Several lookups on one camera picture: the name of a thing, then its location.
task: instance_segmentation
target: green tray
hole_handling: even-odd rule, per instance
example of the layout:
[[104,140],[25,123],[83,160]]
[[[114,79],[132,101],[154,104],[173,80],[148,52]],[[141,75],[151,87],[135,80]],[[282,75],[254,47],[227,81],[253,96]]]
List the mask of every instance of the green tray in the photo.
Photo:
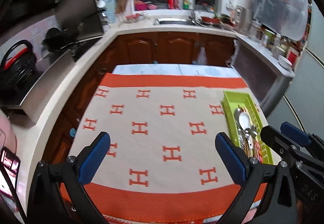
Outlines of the green tray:
[[234,111],[238,106],[246,107],[253,124],[257,128],[257,139],[260,145],[263,163],[273,165],[273,159],[270,148],[264,142],[261,141],[260,132],[263,126],[257,109],[255,108],[254,102],[251,99],[251,96],[248,93],[224,91],[224,99],[222,101],[222,104],[223,109],[225,111],[229,132],[231,135],[231,140],[233,141],[234,145],[237,147],[240,146],[238,131],[236,129],[236,122],[234,120]]

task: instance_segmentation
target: cabinet door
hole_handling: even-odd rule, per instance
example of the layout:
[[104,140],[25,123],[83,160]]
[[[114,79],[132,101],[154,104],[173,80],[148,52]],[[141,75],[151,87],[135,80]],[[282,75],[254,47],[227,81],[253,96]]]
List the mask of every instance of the cabinet door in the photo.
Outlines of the cabinet door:
[[199,50],[198,33],[158,33],[157,61],[159,63],[192,64]]
[[67,158],[73,142],[73,138],[70,136],[72,128],[73,125],[61,113],[47,141],[42,160],[49,164],[57,164]]
[[120,64],[118,55],[118,40],[115,39],[109,47],[99,56],[99,72],[112,73],[116,65]]
[[205,47],[207,64],[226,67],[226,61],[229,61],[234,54],[234,39],[209,34],[200,34],[200,38]]
[[122,64],[151,64],[156,49],[156,33],[139,33],[118,37]]
[[83,76],[77,87],[66,102],[63,113],[77,128],[79,122],[95,93],[101,79],[106,72],[112,72],[119,64],[118,42],[112,42],[108,48],[98,57],[95,63],[90,67]]
[[95,62],[83,76],[77,87],[66,102],[63,113],[77,128],[93,94],[95,93],[105,70],[99,62]]

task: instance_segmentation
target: screw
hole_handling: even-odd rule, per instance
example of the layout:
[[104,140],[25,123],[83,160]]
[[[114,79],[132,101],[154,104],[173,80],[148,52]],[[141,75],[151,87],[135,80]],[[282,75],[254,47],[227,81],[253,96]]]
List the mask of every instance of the screw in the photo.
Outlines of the screw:
[[45,165],[45,161],[41,160],[38,162],[37,164],[39,167],[42,167],[43,165]]
[[75,156],[69,156],[69,157],[66,159],[66,161],[67,161],[68,163],[73,163],[75,160],[76,160],[76,157],[75,157]]
[[282,167],[287,167],[287,163],[286,163],[285,161],[281,161],[281,162],[280,162],[280,165],[281,165]]
[[251,163],[254,164],[254,165],[257,164],[257,163],[259,162],[258,159],[256,159],[255,157],[251,157],[251,158],[250,158],[250,161],[251,161]]
[[301,169],[302,168],[302,164],[300,163],[300,162],[296,162],[296,167],[298,168],[298,169]]

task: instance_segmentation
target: smartphone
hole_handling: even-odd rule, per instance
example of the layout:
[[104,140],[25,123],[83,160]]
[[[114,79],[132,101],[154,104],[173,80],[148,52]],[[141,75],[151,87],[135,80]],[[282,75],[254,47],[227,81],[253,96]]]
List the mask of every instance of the smartphone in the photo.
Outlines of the smartphone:
[[[1,163],[4,165],[5,170],[12,182],[12,185],[17,188],[17,177],[20,166],[19,158],[13,154],[9,149],[3,147],[1,150]],[[9,189],[7,182],[3,175],[0,173],[0,192],[7,197],[13,199],[12,193]]]

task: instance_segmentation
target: tablecloth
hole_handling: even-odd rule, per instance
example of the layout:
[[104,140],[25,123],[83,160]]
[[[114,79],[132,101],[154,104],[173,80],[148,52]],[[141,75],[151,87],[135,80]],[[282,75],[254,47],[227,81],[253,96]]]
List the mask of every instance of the tablecloth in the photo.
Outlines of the tablecloth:
[[224,90],[255,100],[241,78],[105,75],[69,155],[109,133],[109,152],[85,186],[108,221],[191,223],[226,211],[240,187],[214,146],[217,133],[229,135]]

